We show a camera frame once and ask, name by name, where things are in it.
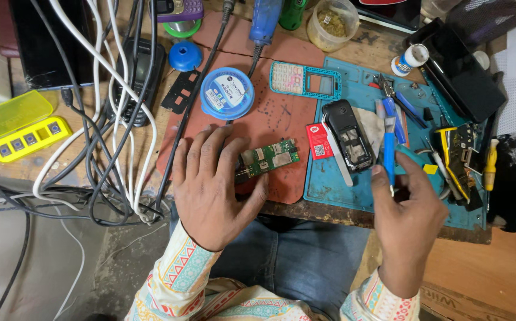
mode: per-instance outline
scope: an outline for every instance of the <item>soldering iron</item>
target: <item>soldering iron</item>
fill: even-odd
[[[254,2],[252,27],[248,36],[250,40],[254,41],[254,54],[248,77],[254,73],[264,46],[272,44],[272,37],[280,19],[283,4],[284,0],[256,0]]]

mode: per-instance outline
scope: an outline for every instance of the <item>patterned shirt sleeve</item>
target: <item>patterned shirt sleeve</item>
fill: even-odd
[[[198,246],[179,222],[165,254],[135,295],[125,321],[187,320],[204,304],[208,274],[220,253]]]
[[[377,270],[351,292],[341,306],[345,321],[414,321],[419,319],[420,292],[410,299],[399,298],[385,287]]]

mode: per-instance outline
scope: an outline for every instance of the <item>circuit board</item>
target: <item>circuit board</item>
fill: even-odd
[[[249,178],[300,160],[294,139],[244,151],[241,157]]]

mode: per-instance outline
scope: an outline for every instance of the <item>wooden workbench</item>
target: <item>wooden workbench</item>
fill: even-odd
[[[132,0],[120,0],[119,2],[119,11],[117,14],[117,25],[119,30],[123,30],[127,25],[127,19],[129,17],[129,11],[131,7]],[[204,7],[206,11],[222,11],[222,1],[220,0],[209,0],[203,1]],[[247,1],[246,4],[236,4],[233,14],[238,15],[242,18],[246,18],[248,20],[252,19],[252,11],[254,8],[254,1]],[[103,24],[106,24],[108,20],[108,13],[105,8],[101,8],[101,13],[103,17]],[[293,37],[299,38],[301,40],[308,40],[306,35],[306,23],[309,20],[313,9],[306,10],[305,17],[302,25],[294,31],[288,31],[281,28],[279,25],[276,30],[292,35]],[[143,19],[143,38],[149,38],[149,30],[150,30],[151,19],[149,18],[147,11],[145,12]],[[158,41],[161,43],[166,50],[168,51],[172,46],[171,36],[166,33],[163,29],[163,26],[159,24],[158,27]],[[398,32],[396,30],[387,29],[373,23],[368,23],[362,21],[361,25],[355,36],[347,42],[344,48],[338,50],[337,52],[327,54],[327,56],[337,58],[346,62],[354,63],[363,67],[368,67],[383,73],[391,73],[390,69],[390,61],[393,57],[401,54],[403,50],[402,41],[406,37],[405,33]],[[117,52],[117,48],[115,47],[115,42],[113,41],[113,33],[108,37],[108,41],[112,47],[112,51],[114,54]],[[22,74],[22,66],[19,59],[11,59],[11,74],[12,74],[12,86],[15,94],[21,94],[26,91],[26,82],[24,80]],[[169,113],[170,111],[161,108],[159,104],[163,100],[163,97],[169,91],[170,86],[175,82],[178,72],[169,73],[170,67],[169,64],[166,64],[163,75],[166,77],[163,79],[161,85],[159,86],[159,90],[157,93],[157,97],[155,98],[153,114],[156,120],[156,127],[158,129],[157,134],[157,143],[155,151],[158,151],[159,146],[161,145],[161,140],[163,137],[164,130],[167,126],[167,122],[169,121]],[[407,76],[407,79],[415,81],[419,84],[424,84],[424,80],[420,73],[417,71],[413,71],[410,75]],[[103,82],[100,86],[101,88],[101,97],[105,97],[107,95],[107,81],[106,77],[103,78]],[[94,94],[92,87],[86,87],[83,89],[83,100],[86,106],[86,110],[88,115],[92,115],[94,108]],[[81,118],[73,113],[68,107],[64,106],[62,99],[59,98],[59,93],[54,92],[52,95],[57,99],[57,103],[55,104],[54,115],[58,115],[67,120],[68,124],[72,128],[73,131],[82,127]],[[120,127],[119,135],[123,133],[123,128]],[[146,126],[143,128],[136,128],[133,130],[135,135],[135,153],[134,153],[134,168],[135,172],[140,172],[143,162],[147,153],[147,149],[149,148],[149,143],[151,142],[151,138],[153,137],[151,126]],[[111,134],[105,136],[106,143],[110,151],[111,148]],[[126,155],[126,159],[128,159],[129,152],[126,148],[122,151],[122,155]],[[0,176],[8,177],[8,178],[17,178],[17,179],[26,179],[34,181],[40,172],[43,164],[48,160],[48,158],[52,155],[52,153],[59,147],[59,143],[55,144],[53,147],[40,150],[28,157],[25,157],[21,160],[18,160],[13,163],[3,164],[0,163]],[[53,177],[55,174],[60,172],[69,162],[71,162],[77,154],[83,149],[83,135],[77,139],[72,145],[59,157],[57,162],[52,166],[51,170],[47,174],[47,178]],[[147,183],[144,188],[143,194],[146,198],[152,198],[159,187],[161,182],[162,175],[155,169],[155,160],[156,154],[149,160],[149,170]],[[126,161],[122,161],[122,168],[126,168]],[[89,181],[86,177],[86,171],[84,164],[81,163],[72,173],[62,179],[60,182],[62,185],[68,186],[78,186],[78,187],[88,187]],[[285,215],[296,218],[317,220],[317,221],[325,221],[325,222],[333,222],[333,223],[341,223],[341,224],[350,224],[356,226],[362,226],[367,228],[373,227],[373,214],[369,212],[359,211],[359,210],[351,210],[348,208],[335,207],[326,204],[313,203],[309,201],[305,201],[304,199],[299,200],[295,204],[280,204],[274,202],[267,202],[264,206],[263,211],[269,214],[275,215]],[[448,238],[453,240],[461,240],[464,242],[472,242],[472,243],[490,243],[491,239],[491,228],[489,227],[487,231],[482,229],[477,229],[475,231],[468,231],[462,229],[454,229],[449,227],[444,227],[441,231],[440,237]]]

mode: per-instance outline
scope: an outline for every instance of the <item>blue silicone mat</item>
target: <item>blue silicone mat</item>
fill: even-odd
[[[380,89],[369,86],[369,83],[373,82],[373,76],[379,75],[375,70],[327,57],[324,61],[324,68],[338,71],[341,74],[341,98],[347,99],[351,106],[375,112],[375,99],[384,99],[383,92]],[[391,75],[383,74],[383,76],[394,79],[394,90],[401,92],[421,115],[424,108],[430,108],[434,122],[437,126],[440,126],[441,109],[437,105],[429,86],[419,84],[417,89],[413,89],[411,88],[413,83],[411,81]],[[329,102],[321,99],[317,101],[314,122],[319,123],[321,121],[321,107]],[[409,119],[407,119],[407,123],[410,149],[415,151],[425,148],[424,137],[432,137],[433,126],[421,129]],[[421,155],[421,157],[425,158],[429,164],[434,164],[427,155]],[[345,185],[334,157],[313,160],[310,152],[305,178],[304,199],[373,212],[370,170],[351,174],[351,177],[353,186],[348,187]],[[484,191],[479,183],[477,183],[477,187],[480,195],[484,197]],[[450,210],[450,215],[445,222],[446,226],[474,230],[474,225],[478,224],[483,229],[486,228],[486,215],[483,208],[467,212],[463,206],[448,204],[447,201],[445,201],[445,204]]]

